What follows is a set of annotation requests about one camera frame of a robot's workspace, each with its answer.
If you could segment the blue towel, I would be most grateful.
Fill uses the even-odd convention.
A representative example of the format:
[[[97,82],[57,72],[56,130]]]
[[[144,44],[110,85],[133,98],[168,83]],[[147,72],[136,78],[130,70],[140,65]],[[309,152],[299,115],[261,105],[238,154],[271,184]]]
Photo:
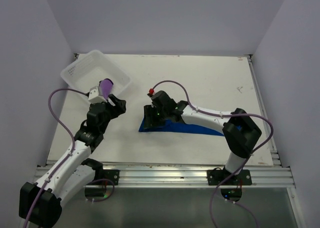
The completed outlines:
[[[170,120],[165,121],[164,126],[154,128],[144,128],[145,118],[139,127],[139,132],[175,132],[175,133],[188,133],[188,134],[202,134],[212,136],[224,136],[216,130],[205,128],[199,125],[173,123]]]

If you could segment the purple towel black trim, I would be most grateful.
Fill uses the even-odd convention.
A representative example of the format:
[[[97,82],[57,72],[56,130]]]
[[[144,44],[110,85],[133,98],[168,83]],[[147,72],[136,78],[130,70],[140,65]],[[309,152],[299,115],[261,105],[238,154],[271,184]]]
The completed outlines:
[[[111,93],[113,89],[114,83],[111,79],[106,78],[104,80],[101,80],[99,82],[99,88],[101,90],[101,95],[105,100],[108,99],[109,94]]]

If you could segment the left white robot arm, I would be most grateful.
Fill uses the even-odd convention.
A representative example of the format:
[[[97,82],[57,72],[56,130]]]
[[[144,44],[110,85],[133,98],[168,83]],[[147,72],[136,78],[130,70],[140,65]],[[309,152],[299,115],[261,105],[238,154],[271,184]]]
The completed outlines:
[[[104,178],[102,163],[90,159],[104,139],[109,122],[126,112],[126,101],[110,94],[106,101],[90,104],[71,145],[62,157],[36,182],[20,189],[18,214],[40,227],[53,227],[63,207],[85,185],[99,184]]]

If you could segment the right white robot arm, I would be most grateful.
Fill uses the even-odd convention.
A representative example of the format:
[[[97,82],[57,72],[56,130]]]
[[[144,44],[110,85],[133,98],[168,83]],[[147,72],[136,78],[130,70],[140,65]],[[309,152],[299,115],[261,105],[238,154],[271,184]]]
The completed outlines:
[[[262,132],[245,110],[217,112],[192,108],[187,101],[176,102],[165,91],[150,89],[150,105],[143,108],[141,132],[179,132],[223,136],[230,149],[223,179],[236,183],[244,162],[249,159]]]

